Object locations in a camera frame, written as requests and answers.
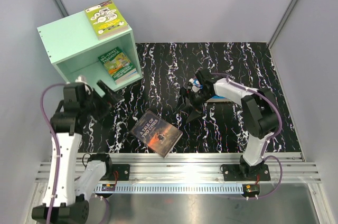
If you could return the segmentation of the green 104-storey treehouse book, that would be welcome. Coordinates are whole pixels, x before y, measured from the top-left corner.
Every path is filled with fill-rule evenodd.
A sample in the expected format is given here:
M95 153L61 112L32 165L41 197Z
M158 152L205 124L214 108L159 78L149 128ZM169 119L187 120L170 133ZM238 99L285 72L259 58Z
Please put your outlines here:
M100 55L98 60L115 82L127 79L136 72L134 64L119 47Z

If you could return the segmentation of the dark tale two cities book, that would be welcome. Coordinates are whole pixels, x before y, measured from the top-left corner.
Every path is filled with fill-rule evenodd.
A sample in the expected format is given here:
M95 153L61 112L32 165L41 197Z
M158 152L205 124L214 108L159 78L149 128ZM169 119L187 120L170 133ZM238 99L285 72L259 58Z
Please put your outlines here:
M130 133L162 158L166 158L183 132L150 110L137 121Z

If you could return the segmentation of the lime green paperback book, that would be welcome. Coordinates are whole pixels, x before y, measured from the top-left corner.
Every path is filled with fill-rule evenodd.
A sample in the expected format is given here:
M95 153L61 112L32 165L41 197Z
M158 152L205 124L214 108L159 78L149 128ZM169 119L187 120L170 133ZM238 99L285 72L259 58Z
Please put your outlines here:
M112 0L86 8L87 19L98 40L128 30L128 23Z

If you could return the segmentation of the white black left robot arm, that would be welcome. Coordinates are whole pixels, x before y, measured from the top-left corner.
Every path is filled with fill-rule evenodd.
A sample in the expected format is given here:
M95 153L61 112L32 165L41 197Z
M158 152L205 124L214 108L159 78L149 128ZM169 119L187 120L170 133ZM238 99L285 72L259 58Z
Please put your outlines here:
M89 200L100 180L119 178L107 153L91 154L84 173L76 178L77 153L88 117L102 120L122 96L103 81L97 86L101 96L85 80L61 84L63 99L54 115L46 120L52 140L51 169L48 186L40 206L32 209L32 219L39 223L86 223Z

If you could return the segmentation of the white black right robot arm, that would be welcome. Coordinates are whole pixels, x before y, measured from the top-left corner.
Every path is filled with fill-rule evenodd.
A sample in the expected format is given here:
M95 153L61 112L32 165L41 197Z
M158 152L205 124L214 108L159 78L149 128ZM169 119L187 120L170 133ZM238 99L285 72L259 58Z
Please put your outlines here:
M203 116L203 105L212 97L223 97L242 108L242 119L249 134L247 147L235 166L235 175L241 180L262 179L264 152L270 139L276 137L283 126L275 97L269 88L251 88L230 79L225 73L212 73L201 69L195 73L200 86L190 79L180 88L175 113L188 111L191 123Z

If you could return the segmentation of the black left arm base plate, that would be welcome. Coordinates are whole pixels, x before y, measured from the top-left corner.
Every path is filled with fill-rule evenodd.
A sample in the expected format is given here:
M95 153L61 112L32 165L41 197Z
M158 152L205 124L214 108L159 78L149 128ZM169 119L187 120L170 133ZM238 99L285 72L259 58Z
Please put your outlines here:
M129 181L130 165L129 164L113 164L103 178L104 181Z

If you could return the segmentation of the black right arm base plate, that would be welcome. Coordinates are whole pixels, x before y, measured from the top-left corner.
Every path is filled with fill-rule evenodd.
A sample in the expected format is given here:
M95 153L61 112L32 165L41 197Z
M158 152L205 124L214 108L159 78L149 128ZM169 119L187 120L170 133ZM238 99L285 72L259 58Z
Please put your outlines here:
M270 181L270 171L266 164L246 167L244 164L222 164L220 171L224 181Z

